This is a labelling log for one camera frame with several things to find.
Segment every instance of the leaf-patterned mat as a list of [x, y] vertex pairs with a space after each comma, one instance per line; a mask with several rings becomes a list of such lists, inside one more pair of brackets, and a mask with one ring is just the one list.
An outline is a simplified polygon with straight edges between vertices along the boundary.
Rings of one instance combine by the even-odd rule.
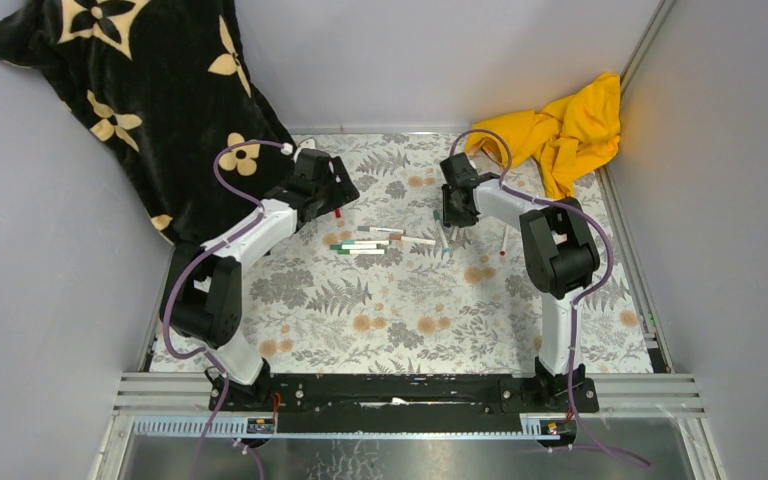
[[[241, 328], [276, 372], [533, 373], [542, 338], [538, 292], [525, 272], [519, 233], [500, 256], [503, 224], [482, 219], [441, 247], [404, 244], [384, 256], [338, 256], [328, 245], [386, 238], [359, 225], [405, 228], [437, 238], [446, 158], [455, 135], [318, 135], [317, 148], [340, 155], [361, 198], [306, 225], [272, 249], [243, 280]], [[480, 171], [498, 171], [477, 159]], [[542, 194], [534, 162], [511, 185]], [[584, 209], [612, 234], [594, 175], [576, 182]], [[604, 271], [604, 253], [602, 253]], [[622, 264], [582, 309], [582, 351], [590, 372], [651, 372]], [[193, 348], [173, 334], [177, 348]], [[157, 342], [155, 372], [197, 372], [197, 357], [171, 358]]]

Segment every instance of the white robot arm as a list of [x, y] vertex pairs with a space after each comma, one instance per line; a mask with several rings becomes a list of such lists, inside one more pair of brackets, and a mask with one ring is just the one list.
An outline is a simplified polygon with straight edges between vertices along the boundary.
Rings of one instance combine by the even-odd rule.
[[[312, 149], [300, 152], [293, 175], [263, 202], [260, 223], [233, 241], [226, 240], [229, 233], [202, 246], [179, 245], [170, 267], [167, 295], [172, 282], [194, 257], [217, 243], [227, 244], [188, 279], [174, 300], [171, 325], [208, 349], [235, 384], [250, 390], [258, 390], [257, 385], [264, 383], [269, 366], [238, 328], [243, 316], [242, 272], [305, 222], [359, 197], [339, 157], [331, 158]], [[587, 224], [563, 209], [538, 208], [505, 193], [499, 188], [497, 175], [479, 175], [464, 154], [448, 158], [440, 166], [446, 178], [442, 189], [443, 222], [447, 226], [472, 226], [483, 214], [499, 218], [522, 233], [526, 270], [541, 292], [543, 303], [543, 345], [535, 360], [540, 388], [535, 396], [538, 402], [552, 403], [567, 390], [572, 313], [569, 299], [590, 285], [599, 266]], [[575, 199], [562, 202], [580, 208]], [[239, 231], [258, 215], [252, 213], [229, 232]], [[210, 285], [204, 288], [208, 278]], [[582, 358], [580, 352], [575, 358]], [[585, 380], [585, 372], [584, 365], [576, 363], [573, 384], [577, 386]], [[249, 393], [255, 399], [264, 395], [259, 391]]]
[[[499, 176], [479, 175], [466, 154], [454, 155], [440, 163], [446, 185], [443, 188], [443, 223], [468, 227], [479, 215], [489, 215], [522, 233], [525, 267], [543, 304], [543, 344], [535, 360], [537, 376], [547, 384], [546, 395], [566, 390], [569, 346], [572, 336], [570, 300], [591, 284], [599, 267], [599, 254], [587, 223], [558, 207], [540, 207], [503, 191]], [[574, 198], [560, 201], [581, 209]], [[584, 379], [578, 338], [575, 384]]]
[[[293, 173], [266, 194], [262, 212], [252, 212], [225, 234], [201, 246], [178, 245], [169, 267], [162, 308], [170, 300], [172, 285], [195, 257], [217, 244], [226, 245], [199, 264], [187, 279], [173, 300], [170, 324], [219, 360], [230, 379], [239, 385], [253, 385], [259, 376], [269, 373], [268, 364], [239, 329], [243, 316], [242, 273], [308, 221], [360, 196], [339, 157], [300, 148], [294, 160]], [[230, 240], [254, 222], [258, 222], [254, 228]]]

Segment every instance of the yellow cloth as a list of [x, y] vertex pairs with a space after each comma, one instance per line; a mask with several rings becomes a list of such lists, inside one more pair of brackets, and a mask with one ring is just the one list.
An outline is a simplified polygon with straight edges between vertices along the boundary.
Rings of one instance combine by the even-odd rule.
[[[513, 152], [513, 166], [533, 156], [540, 164], [543, 186], [551, 198], [573, 196], [575, 179], [608, 163], [620, 143], [620, 77], [603, 73], [569, 97], [534, 110], [509, 113], [476, 123], [498, 133]], [[485, 150], [507, 165], [507, 154], [498, 140], [473, 133], [466, 142], [470, 155]]]

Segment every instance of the white wall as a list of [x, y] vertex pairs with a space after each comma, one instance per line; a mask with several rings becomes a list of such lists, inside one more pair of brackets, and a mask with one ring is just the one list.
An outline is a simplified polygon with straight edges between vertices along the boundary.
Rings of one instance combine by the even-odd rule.
[[731, 479], [768, 478], [768, 2], [679, 2], [611, 163], [673, 359]]
[[169, 252], [112, 154], [0, 63], [0, 479], [86, 477]]
[[293, 131], [462, 128], [621, 72], [658, 0], [237, 0]]

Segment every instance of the white marker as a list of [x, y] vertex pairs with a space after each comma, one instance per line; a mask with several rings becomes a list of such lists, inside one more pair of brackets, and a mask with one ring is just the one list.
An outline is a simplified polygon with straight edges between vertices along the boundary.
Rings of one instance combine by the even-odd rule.
[[339, 255], [384, 255], [387, 250], [337, 250]]
[[358, 232], [384, 232], [384, 233], [399, 233], [404, 235], [407, 233], [405, 230], [401, 228], [386, 228], [386, 227], [368, 227], [365, 225], [362, 225], [358, 227]]
[[331, 250], [378, 250], [380, 248], [374, 243], [331, 245]]
[[406, 237], [404, 235], [399, 235], [397, 233], [391, 233], [390, 234], [390, 240], [396, 240], [396, 241], [402, 241], [402, 242], [421, 243], [423, 245], [437, 245], [437, 242], [435, 242], [434, 240], [428, 239], [428, 238]]
[[390, 240], [344, 240], [343, 245], [389, 245]]
[[508, 225], [505, 224], [505, 234], [502, 235], [502, 249], [499, 250], [499, 255], [501, 255], [503, 257], [505, 256], [505, 251], [508, 248], [508, 229], [509, 228], [510, 227], [508, 227]]
[[440, 214], [437, 210], [434, 210], [434, 222], [437, 224], [437, 231], [440, 232], [440, 241], [443, 242], [443, 253], [451, 252], [452, 249], [449, 248], [449, 241], [446, 240], [446, 232], [443, 230], [443, 223], [440, 222]]

